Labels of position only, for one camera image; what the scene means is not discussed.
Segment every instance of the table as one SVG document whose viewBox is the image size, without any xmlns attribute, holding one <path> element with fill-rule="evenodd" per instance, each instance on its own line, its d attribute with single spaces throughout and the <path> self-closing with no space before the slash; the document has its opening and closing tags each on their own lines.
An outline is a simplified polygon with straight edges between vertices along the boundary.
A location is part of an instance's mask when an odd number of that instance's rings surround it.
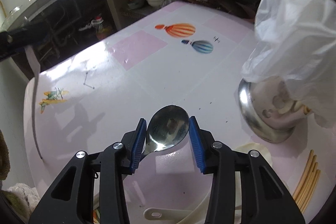
<svg viewBox="0 0 336 224">
<path fill-rule="evenodd" d="M 311 115 L 280 144 L 264 142 L 251 131 L 239 110 L 237 88 L 240 69 L 255 45 L 252 24 L 174 2 L 41 73 L 35 111 L 43 160 L 32 134 L 33 81 L 24 105 L 26 152 L 39 194 L 77 151 L 102 151 L 135 130 L 140 118 L 149 122 L 157 110 L 175 104 L 232 149 L 252 141 L 264 144 L 291 193 L 314 149 L 322 172 L 304 213 L 309 222 L 335 185 L 336 130 L 319 127 Z M 142 216 L 148 207 L 195 208 L 211 180 L 197 169 L 188 137 L 148 155 L 124 180 L 130 222 L 150 223 Z"/>
</svg>

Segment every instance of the metal spoon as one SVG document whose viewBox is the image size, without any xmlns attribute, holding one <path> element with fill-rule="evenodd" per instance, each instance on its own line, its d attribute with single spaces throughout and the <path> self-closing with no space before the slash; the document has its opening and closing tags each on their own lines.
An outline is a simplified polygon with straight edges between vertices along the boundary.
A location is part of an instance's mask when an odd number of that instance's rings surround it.
<svg viewBox="0 0 336 224">
<path fill-rule="evenodd" d="M 189 130 L 189 116 L 179 106 L 165 106 L 149 122 L 142 159 L 151 152 L 163 151 L 180 143 Z"/>
</svg>

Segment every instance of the wooden chopstick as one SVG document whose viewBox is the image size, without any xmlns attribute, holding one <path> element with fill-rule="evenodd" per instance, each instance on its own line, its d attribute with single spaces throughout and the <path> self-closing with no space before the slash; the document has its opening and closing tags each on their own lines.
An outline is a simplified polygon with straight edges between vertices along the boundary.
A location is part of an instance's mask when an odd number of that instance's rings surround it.
<svg viewBox="0 0 336 224">
<path fill-rule="evenodd" d="M 309 175 L 311 175 L 311 172 L 313 171 L 315 161 L 316 161 L 316 155 L 313 156 L 313 159 L 312 159 L 312 161 L 310 162 L 310 167 L 309 167 L 309 169 L 308 169 L 308 173 L 307 173 L 307 175 L 306 175 L 306 178 L 305 178 L 305 180 L 304 180 L 304 182 L 303 182 L 303 185 L 302 185 L 302 187 L 301 187 L 301 189 L 300 189 L 300 191 L 299 191 L 298 196 L 297 196 L 296 199 L 295 199 L 296 204 L 297 204 L 297 202 L 300 200 L 300 198 L 302 197 L 302 194 L 303 194 L 305 188 L 306 188 L 307 185 L 308 185 Z"/>
<path fill-rule="evenodd" d="M 311 200 L 311 197 L 312 197 L 312 195 L 313 195 L 313 193 L 315 191 L 317 182 L 318 182 L 318 180 L 320 178 L 320 174 L 321 174 L 321 170 L 317 170 L 316 173 L 315 173 L 315 176 L 314 176 L 313 183 L 312 183 L 312 185 L 311 185 L 311 187 L 309 189 L 308 195 L 307 195 L 307 197 L 306 197 L 306 199 L 305 199 L 302 207 L 300 208 L 300 210 L 301 210 L 302 213 L 305 212 L 305 210 L 306 210 L 306 208 L 307 208 L 307 206 L 308 206 L 308 204 L 309 204 L 309 202 Z"/>
<path fill-rule="evenodd" d="M 313 160 L 313 155 L 314 155 L 314 150 L 311 150 L 310 153 L 309 153 L 309 156 L 308 156 L 308 160 L 307 160 L 307 163 L 306 163 L 306 167 L 304 168 L 304 171 L 302 173 L 302 176 L 301 176 L 301 179 L 299 181 L 299 184 L 298 186 L 296 187 L 295 189 L 295 192 L 293 194 L 293 199 L 296 200 L 302 186 L 303 186 L 303 183 L 305 182 L 305 179 L 308 175 L 308 171 L 309 171 L 309 168 L 310 168 L 310 165 L 311 165 L 311 162 Z"/>
<path fill-rule="evenodd" d="M 308 195 L 308 192 L 313 184 L 313 181 L 314 181 L 314 178 L 315 178 L 315 173 L 316 173 L 316 169 L 317 169 L 317 165 L 318 165 L 318 162 L 314 163 L 314 167 L 313 167 L 313 170 L 312 172 L 309 172 L 308 173 L 308 176 L 307 176 L 307 183 L 304 185 L 304 187 L 302 188 L 303 191 L 302 191 L 302 195 L 300 196 L 300 198 L 297 200 L 296 204 L 299 208 L 302 207 L 307 195 Z"/>
</svg>

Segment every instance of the white plastic handle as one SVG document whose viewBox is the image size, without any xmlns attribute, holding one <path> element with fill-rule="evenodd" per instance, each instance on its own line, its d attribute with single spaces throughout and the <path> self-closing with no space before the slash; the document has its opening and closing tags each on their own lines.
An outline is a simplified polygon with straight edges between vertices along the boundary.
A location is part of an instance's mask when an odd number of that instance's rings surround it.
<svg viewBox="0 0 336 224">
<path fill-rule="evenodd" d="M 147 220 L 174 220 L 179 222 L 191 212 L 189 210 L 148 208 L 143 212 L 143 216 Z"/>
</svg>

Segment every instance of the white plastic bag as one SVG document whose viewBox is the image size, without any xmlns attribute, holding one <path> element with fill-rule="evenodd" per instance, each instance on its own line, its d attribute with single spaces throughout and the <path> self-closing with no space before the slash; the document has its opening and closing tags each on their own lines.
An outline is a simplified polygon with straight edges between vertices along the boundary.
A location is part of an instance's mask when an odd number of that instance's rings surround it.
<svg viewBox="0 0 336 224">
<path fill-rule="evenodd" d="M 261 0 L 257 47 L 241 74 L 258 83 L 284 79 L 292 99 L 336 121 L 336 3 L 333 0 Z"/>
</svg>

